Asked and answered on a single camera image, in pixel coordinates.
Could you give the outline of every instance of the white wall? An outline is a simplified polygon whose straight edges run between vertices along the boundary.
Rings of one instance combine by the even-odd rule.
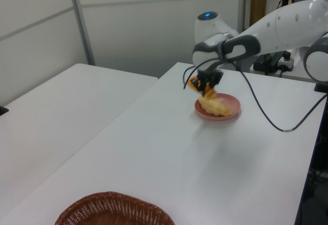
[[[238,0],[80,0],[95,64],[161,77],[191,63],[194,20],[217,11],[237,29]]]
[[[0,0],[0,105],[86,62],[72,0]]]

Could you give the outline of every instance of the tabletop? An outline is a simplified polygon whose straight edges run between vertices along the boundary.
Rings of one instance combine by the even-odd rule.
[[[0,218],[157,78],[77,64],[6,105],[0,117]]]
[[[175,224],[294,224],[324,101],[295,131],[274,129],[241,74],[224,71],[220,93],[241,102],[229,121],[199,118],[177,63],[0,224],[54,224],[78,199],[125,193],[164,209]],[[315,84],[246,74],[263,109],[292,128],[322,96]]]

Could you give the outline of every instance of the pastry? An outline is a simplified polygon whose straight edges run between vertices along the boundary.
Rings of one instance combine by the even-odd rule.
[[[192,77],[188,81],[188,86],[192,88],[194,91],[199,93],[199,91],[195,88],[193,83],[191,82],[195,77]],[[200,96],[198,101],[201,107],[209,114],[213,114],[215,116],[229,116],[232,114],[230,108],[224,104],[221,99],[217,98],[216,91],[214,88],[211,88],[208,84],[206,85],[204,97]]]

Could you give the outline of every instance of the brown basket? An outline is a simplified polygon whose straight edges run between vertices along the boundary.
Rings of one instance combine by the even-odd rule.
[[[174,225],[161,208],[121,193],[86,196],[64,210],[55,225]]]

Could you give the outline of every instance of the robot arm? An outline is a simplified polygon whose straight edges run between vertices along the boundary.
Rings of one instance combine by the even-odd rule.
[[[250,56],[311,46],[304,57],[304,67],[315,81],[328,84],[328,2],[310,0],[275,10],[256,24],[236,34],[214,12],[203,13],[196,20],[193,63],[201,65],[193,84],[204,92],[206,84],[214,87],[223,72],[223,63]]]

